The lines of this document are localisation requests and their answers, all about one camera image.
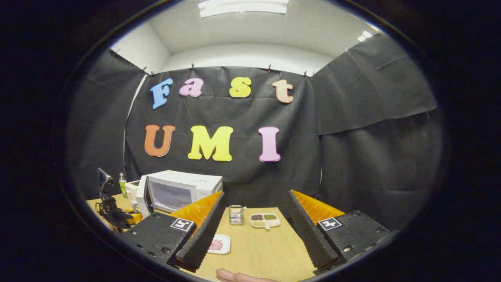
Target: table surface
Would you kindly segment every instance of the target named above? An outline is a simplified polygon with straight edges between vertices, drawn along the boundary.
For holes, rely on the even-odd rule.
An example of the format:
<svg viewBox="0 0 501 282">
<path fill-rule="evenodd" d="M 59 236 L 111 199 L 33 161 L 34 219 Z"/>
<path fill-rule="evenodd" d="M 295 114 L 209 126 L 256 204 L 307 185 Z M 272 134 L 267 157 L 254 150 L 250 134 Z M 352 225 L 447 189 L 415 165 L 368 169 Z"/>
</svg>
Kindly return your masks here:
<svg viewBox="0 0 501 282">
<path fill-rule="evenodd" d="M 117 199 L 119 208 L 132 209 L 130 202 L 122 194 L 113 197 Z M 99 201 L 100 199 L 96 199 L 87 202 L 94 209 L 95 203 Z M 249 224 L 249 216 L 253 213 L 275 213 L 281 224 L 271 227 L 270 231 L 254 228 Z M 231 238 L 228 254 L 207 253 L 196 273 L 181 270 L 217 282 L 216 270 L 219 268 L 283 282 L 300 281 L 314 276 L 316 268 L 303 242 L 278 208 L 248 208 L 243 212 L 243 217 L 243 225 L 231 225 L 226 208 L 221 218 L 216 234 Z"/>
</svg>

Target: ceiling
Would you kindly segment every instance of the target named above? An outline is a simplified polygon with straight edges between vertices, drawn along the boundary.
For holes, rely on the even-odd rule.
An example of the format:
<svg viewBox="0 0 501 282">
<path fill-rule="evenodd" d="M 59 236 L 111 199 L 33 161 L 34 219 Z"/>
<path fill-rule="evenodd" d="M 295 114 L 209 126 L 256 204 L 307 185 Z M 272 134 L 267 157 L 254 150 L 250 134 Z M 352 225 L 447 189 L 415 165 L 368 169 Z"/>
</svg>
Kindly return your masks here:
<svg viewBox="0 0 501 282">
<path fill-rule="evenodd" d="M 222 44 L 258 43 L 340 55 L 370 26 L 324 0 L 290 0 L 285 15 L 233 13 L 202 19 L 200 0 L 186 0 L 150 20 L 173 55 Z"/>
</svg>

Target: utensil holder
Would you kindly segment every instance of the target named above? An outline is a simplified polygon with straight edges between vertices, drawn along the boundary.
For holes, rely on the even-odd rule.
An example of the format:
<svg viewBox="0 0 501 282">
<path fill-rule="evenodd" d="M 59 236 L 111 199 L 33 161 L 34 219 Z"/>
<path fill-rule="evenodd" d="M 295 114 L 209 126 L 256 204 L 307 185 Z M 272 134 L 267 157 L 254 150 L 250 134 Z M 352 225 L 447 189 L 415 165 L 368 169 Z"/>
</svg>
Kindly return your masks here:
<svg viewBox="0 0 501 282">
<path fill-rule="evenodd" d="M 228 217 L 231 225 L 243 224 L 243 212 L 239 212 L 242 208 L 243 206 L 240 205 L 231 205 L 228 207 Z"/>
</svg>

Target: finger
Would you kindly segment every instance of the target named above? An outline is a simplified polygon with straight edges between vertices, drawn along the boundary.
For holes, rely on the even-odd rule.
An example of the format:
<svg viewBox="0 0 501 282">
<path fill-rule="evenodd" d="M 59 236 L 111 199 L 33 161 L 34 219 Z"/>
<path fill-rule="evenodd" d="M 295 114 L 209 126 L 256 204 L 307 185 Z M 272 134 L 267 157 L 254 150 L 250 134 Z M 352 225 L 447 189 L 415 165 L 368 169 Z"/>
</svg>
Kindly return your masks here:
<svg viewBox="0 0 501 282">
<path fill-rule="evenodd" d="M 235 282 L 278 282 L 278 281 L 267 279 L 267 278 L 252 277 L 252 276 L 240 273 L 240 272 L 235 273 L 233 275 L 233 278 L 235 279 Z"/>
<path fill-rule="evenodd" d="M 219 281 L 222 281 L 222 282 L 234 282 L 234 281 L 223 279 L 219 275 L 216 275 L 216 278 L 219 279 Z"/>
<path fill-rule="evenodd" d="M 233 278 L 233 273 L 229 272 L 228 270 L 226 270 L 224 268 L 220 268 L 220 269 L 216 270 L 216 275 L 218 275 L 219 277 L 221 277 L 222 279 L 224 279 L 226 281 L 236 282 L 235 279 Z"/>
</svg>

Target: water bottle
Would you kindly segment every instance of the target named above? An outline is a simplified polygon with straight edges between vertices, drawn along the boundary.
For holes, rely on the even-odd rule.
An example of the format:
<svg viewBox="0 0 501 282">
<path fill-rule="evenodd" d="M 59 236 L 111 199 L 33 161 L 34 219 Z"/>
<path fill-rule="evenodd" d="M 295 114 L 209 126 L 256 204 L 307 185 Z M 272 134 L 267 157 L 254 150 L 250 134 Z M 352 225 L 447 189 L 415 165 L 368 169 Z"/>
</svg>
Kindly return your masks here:
<svg viewBox="0 0 501 282">
<path fill-rule="evenodd" d="M 122 194 L 124 195 L 125 198 L 127 198 L 127 191 L 125 190 L 125 183 L 127 183 L 127 180 L 125 179 L 125 176 L 122 172 L 120 173 L 120 178 L 118 179 L 118 183 L 120 184 L 120 190 L 122 190 Z"/>
</svg>

